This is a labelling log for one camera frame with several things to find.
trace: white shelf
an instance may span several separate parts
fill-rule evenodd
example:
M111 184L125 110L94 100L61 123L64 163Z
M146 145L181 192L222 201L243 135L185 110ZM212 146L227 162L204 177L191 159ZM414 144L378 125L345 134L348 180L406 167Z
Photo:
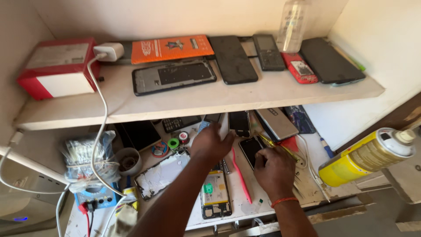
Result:
M250 59L259 80L226 85L215 61L218 80L189 88L142 97L133 93L131 73L142 65L103 66L101 90L109 106L107 123L162 119L340 100L377 97L384 88L374 79L342 87L316 83L301 85L289 71L262 72L257 58ZM43 101L30 100L15 125L26 130L55 129L101 124L104 107L98 93Z

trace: red thread bracelet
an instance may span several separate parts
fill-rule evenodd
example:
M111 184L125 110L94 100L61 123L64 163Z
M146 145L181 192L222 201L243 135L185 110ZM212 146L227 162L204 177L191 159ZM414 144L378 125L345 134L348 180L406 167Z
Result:
M283 201L290 201L290 200L294 200L294 201L298 202L298 199L296 197L286 197L286 198L281 198L281 199L278 199L278 200L274 201L272 203L272 205L270 205L270 207L274 208L276 204L278 204L280 202L283 202Z

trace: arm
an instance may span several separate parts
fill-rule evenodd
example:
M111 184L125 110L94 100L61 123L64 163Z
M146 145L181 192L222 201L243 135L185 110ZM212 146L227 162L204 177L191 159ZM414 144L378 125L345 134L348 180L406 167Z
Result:
M295 161L282 148L266 148L256 154L254 175L273 203L292 192ZM275 205L276 217L283 237L317 237L317 233L297 201L283 201Z
M232 133L221 141L218 134L220 127L219 124L211 124L200 132L193 141L187 166L144 214L128 237L183 236L206 176L228 154L234 142Z

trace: spray can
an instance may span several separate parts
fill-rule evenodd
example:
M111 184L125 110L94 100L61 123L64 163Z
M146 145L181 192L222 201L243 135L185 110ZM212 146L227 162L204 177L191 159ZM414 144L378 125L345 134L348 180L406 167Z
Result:
M319 176L327 185L338 187L415 154L412 130L380 128L319 167Z

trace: tape roll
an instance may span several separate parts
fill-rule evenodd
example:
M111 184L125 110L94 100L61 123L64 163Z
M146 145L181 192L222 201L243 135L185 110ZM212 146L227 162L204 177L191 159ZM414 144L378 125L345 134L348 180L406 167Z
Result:
M179 135L179 140L182 144L187 144L190 141L189 134L187 132L181 132Z
M171 138L168 140L168 147L173 150L180 145L180 141L177 138Z

